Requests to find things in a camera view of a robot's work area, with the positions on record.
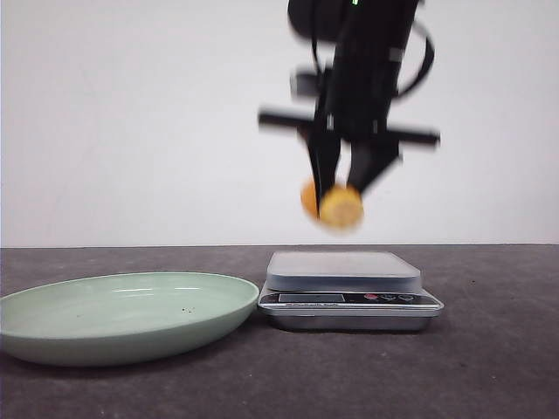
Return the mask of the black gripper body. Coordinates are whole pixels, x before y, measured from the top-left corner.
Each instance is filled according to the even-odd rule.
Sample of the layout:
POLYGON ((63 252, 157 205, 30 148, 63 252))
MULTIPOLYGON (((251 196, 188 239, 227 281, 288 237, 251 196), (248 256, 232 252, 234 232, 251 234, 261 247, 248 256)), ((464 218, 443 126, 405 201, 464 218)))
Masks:
MULTIPOLYGON (((335 109, 330 104, 325 108, 325 129, 338 133, 346 140, 366 139, 375 144, 407 142, 424 146, 436 146, 440 133, 436 131, 412 130, 387 126, 388 111, 394 100, 400 100, 417 88, 431 71, 430 65, 423 65, 415 78, 406 86, 398 89, 389 98, 373 105, 359 105, 351 100, 346 108, 335 109)), ((290 79, 292 93, 297 97, 319 99, 320 93, 328 86, 328 67, 323 74, 315 71, 297 71, 290 79)))

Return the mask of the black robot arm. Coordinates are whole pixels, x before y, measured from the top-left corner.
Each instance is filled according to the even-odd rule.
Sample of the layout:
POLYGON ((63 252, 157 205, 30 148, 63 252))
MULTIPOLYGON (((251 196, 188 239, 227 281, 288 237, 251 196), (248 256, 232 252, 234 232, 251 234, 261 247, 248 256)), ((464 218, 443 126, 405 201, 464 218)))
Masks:
POLYGON ((331 65, 297 72, 293 94, 314 98, 312 118, 259 111, 261 125, 296 129, 313 180, 301 191, 306 212, 333 228, 358 224, 362 194, 399 157, 403 142, 435 146, 438 132, 393 129, 390 105, 428 75, 434 47, 415 20, 417 1, 291 1, 293 30, 312 45, 335 45, 331 65))

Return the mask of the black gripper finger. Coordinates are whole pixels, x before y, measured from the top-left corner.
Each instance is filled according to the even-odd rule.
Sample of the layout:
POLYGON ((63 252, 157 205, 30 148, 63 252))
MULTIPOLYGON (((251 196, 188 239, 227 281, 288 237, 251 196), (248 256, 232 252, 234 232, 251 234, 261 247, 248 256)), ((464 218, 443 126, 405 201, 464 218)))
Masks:
POLYGON ((351 144, 351 163, 347 185, 357 192, 364 192, 382 172, 399 157, 396 144, 351 144))
POLYGON ((335 171, 340 157, 341 140, 335 134, 303 132, 307 145, 312 176, 315 185, 316 202, 325 196, 335 183, 335 171))

